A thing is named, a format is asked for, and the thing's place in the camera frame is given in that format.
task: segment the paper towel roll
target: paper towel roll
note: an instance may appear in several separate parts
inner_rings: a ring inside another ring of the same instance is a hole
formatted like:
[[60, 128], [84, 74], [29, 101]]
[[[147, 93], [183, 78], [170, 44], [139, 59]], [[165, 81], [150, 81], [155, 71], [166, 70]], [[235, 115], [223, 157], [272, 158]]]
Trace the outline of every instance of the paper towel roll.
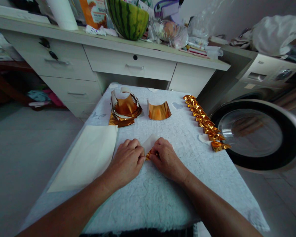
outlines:
[[47, 0], [47, 3], [60, 28], [65, 30], [78, 29], [68, 0]]

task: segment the white tile floor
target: white tile floor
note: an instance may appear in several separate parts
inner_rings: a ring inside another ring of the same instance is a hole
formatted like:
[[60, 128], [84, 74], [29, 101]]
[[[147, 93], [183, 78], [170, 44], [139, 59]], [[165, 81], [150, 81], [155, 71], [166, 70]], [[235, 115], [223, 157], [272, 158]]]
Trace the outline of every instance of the white tile floor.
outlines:
[[[82, 126], [69, 111], [35, 112], [17, 103], [0, 107], [0, 236], [17, 233]], [[262, 234], [295, 237], [296, 170], [265, 176], [239, 172], [271, 228]]]

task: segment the halved watermelon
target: halved watermelon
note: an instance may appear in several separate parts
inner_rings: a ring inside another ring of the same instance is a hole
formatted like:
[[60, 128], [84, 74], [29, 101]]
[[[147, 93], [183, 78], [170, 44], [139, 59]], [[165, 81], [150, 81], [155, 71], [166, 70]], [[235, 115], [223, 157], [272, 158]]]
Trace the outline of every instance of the halved watermelon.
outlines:
[[107, 4], [116, 31], [128, 40], [142, 37], [149, 20], [146, 11], [122, 0], [107, 0]]

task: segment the orange package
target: orange package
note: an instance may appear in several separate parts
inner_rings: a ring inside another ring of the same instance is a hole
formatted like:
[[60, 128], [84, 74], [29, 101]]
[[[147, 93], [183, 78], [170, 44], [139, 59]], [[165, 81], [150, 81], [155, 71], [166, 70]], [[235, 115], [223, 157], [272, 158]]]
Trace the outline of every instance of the orange package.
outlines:
[[104, 0], [80, 0], [86, 23], [95, 29], [107, 28]]

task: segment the desk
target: desk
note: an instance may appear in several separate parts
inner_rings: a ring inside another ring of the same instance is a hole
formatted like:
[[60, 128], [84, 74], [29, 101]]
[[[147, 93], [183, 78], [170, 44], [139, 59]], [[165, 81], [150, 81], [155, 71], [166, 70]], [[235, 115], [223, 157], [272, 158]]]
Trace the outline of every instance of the desk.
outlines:
[[[0, 16], [0, 31], [78, 118], [87, 118], [113, 82], [174, 90], [198, 96], [216, 70], [229, 64], [177, 49], [87, 34], [58, 26]], [[50, 42], [54, 60], [40, 37]]]

